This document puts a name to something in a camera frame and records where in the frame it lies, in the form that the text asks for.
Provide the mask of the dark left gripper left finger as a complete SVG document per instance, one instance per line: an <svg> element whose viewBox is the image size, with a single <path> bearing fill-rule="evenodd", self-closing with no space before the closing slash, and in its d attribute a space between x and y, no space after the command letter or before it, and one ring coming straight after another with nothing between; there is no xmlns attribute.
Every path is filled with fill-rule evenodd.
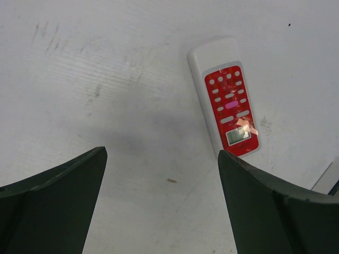
<svg viewBox="0 0 339 254"><path fill-rule="evenodd" d="M82 253L108 154L96 147L1 187L1 253Z"/></svg>

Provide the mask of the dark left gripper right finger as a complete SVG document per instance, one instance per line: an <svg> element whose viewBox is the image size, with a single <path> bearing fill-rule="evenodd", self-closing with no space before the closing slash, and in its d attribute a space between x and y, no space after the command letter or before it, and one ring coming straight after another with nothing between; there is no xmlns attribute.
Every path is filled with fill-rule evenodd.
<svg viewBox="0 0 339 254"><path fill-rule="evenodd" d="M218 168L238 253L338 253L338 184L305 189L224 150Z"/></svg>

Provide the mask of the white remote with red keypad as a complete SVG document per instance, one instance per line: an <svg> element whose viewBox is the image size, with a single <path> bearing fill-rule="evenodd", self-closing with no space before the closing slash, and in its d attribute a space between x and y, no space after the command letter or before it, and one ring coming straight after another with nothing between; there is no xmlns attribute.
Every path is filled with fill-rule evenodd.
<svg viewBox="0 0 339 254"><path fill-rule="evenodd" d="M215 153L257 152L260 137L236 39L203 39L187 58Z"/></svg>

